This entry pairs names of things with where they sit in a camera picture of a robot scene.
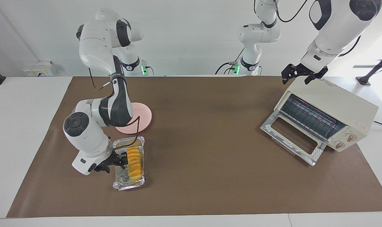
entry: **pink plate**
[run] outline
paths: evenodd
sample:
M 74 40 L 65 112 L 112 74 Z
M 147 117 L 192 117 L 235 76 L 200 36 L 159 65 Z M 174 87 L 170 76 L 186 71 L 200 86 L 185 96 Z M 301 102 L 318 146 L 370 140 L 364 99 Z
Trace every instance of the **pink plate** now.
M 139 118 L 139 132 L 143 131 L 152 121 L 152 111 L 145 104 L 139 102 L 132 102 L 132 109 L 134 110 L 134 117 L 130 122 L 133 122 L 138 116 Z M 116 129 L 125 134 L 136 134 L 136 128 L 138 123 L 135 122 L 132 125 L 125 127 L 116 127 Z

